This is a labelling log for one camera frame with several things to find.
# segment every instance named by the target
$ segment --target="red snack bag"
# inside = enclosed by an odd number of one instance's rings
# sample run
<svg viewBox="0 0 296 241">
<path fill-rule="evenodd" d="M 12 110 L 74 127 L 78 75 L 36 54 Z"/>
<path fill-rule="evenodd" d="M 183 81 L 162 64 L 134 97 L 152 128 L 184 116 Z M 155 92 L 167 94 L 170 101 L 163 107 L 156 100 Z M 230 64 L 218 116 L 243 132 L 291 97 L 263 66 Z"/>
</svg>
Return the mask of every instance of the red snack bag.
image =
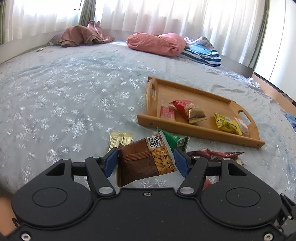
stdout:
<svg viewBox="0 0 296 241">
<path fill-rule="evenodd" d="M 190 157 L 192 156 L 202 156 L 208 160 L 222 160 L 223 158 L 235 159 L 237 156 L 243 154 L 244 152 L 215 152 L 209 149 L 203 149 L 198 151 L 190 151 L 186 154 Z"/>
<path fill-rule="evenodd" d="M 170 106 L 162 105 L 160 109 L 160 118 L 175 121 L 175 109 Z"/>
<path fill-rule="evenodd" d="M 211 185 L 212 185 L 211 181 L 209 179 L 206 179 L 202 190 L 205 190 L 207 187 Z"/>
<path fill-rule="evenodd" d="M 175 100 L 170 104 L 173 104 L 190 124 L 208 119 L 204 112 L 190 100 Z"/>
</svg>

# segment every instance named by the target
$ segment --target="white wall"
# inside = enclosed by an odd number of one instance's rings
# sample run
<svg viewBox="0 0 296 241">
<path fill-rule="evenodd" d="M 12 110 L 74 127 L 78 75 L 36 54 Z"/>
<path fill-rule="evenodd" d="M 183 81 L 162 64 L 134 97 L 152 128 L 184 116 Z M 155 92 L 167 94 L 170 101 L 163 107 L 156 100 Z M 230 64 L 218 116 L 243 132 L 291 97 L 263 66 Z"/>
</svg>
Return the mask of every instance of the white wall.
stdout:
<svg viewBox="0 0 296 241">
<path fill-rule="evenodd" d="M 269 81 L 296 101 L 296 3 L 286 0 L 283 38 Z"/>
<path fill-rule="evenodd" d="M 269 80 L 279 52 L 284 28 L 285 0 L 271 0 L 264 42 L 255 72 Z"/>
<path fill-rule="evenodd" d="M 0 64 L 29 49 L 47 44 L 48 41 L 59 32 L 60 31 L 26 36 L 22 39 L 0 45 Z"/>
</svg>

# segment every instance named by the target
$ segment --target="green curtain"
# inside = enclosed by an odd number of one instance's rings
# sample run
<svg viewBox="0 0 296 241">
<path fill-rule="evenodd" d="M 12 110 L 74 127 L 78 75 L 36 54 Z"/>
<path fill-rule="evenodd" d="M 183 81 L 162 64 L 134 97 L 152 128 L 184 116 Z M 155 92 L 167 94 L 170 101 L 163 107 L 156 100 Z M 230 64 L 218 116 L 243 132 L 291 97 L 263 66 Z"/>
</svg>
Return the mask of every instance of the green curtain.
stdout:
<svg viewBox="0 0 296 241">
<path fill-rule="evenodd" d="M 6 0 L 0 3 L 0 45 L 5 43 L 4 35 L 4 13 Z"/>
<path fill-rule="evenodd" d="M 79 25 L 87 26 L 90 20 L 94 20 L 95 9 L 96 0 L 85 0 L 79 19 Z"/>
<path fill-rule="evenodd" d="M 264 15 L 263 15 L 262 22 L 261 22 L 259 36 L 258 36 L 258 40 L 257 40 L 257 44 L 255 47 L 254 54 L 253 54 L 250 64 L 249 64 L 249 67 L 252 69 L 255 69 L 255 67 L 256 67 L 256 64 L 258 62 L 258 58 L 260 55 L 260 51 L 262 48 L 262 44 L 264 41 L 266 27 L 267 27 L 267 21 L 268 21 L 269 6 L 270 6 L 270 0 L 265 0 Z"/>
</svg>

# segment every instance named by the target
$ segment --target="brown snack bag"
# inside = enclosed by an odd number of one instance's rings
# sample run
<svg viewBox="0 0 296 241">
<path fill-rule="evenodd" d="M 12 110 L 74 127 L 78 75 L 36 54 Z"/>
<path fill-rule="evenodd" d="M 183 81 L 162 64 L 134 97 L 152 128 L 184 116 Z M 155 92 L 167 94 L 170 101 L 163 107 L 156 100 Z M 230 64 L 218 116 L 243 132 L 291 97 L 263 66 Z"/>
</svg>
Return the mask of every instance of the brown snack bag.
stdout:
<svg viewBox="0 0 296 241">
<path fill-rule="evenodd" d="M 156 134 L 118 150 L 118 187 L 135 180 L 175 172 L 176 168 L 161 136 Z"/>
</svg>

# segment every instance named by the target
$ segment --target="pink snack package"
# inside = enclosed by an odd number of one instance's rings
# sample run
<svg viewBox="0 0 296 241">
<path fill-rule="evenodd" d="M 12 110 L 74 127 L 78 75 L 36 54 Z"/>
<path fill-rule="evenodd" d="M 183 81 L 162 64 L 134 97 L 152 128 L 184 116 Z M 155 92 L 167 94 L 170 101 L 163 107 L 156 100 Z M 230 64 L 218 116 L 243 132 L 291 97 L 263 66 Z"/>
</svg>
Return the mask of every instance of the pink snack package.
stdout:
<svg viewBox="0 0 296 241">
<path fill-rule="evenodd" d="M 160 118 L 175 121 L 175 109 L 170 106 L 162 105 L 160 109 Z"/>
</svg>

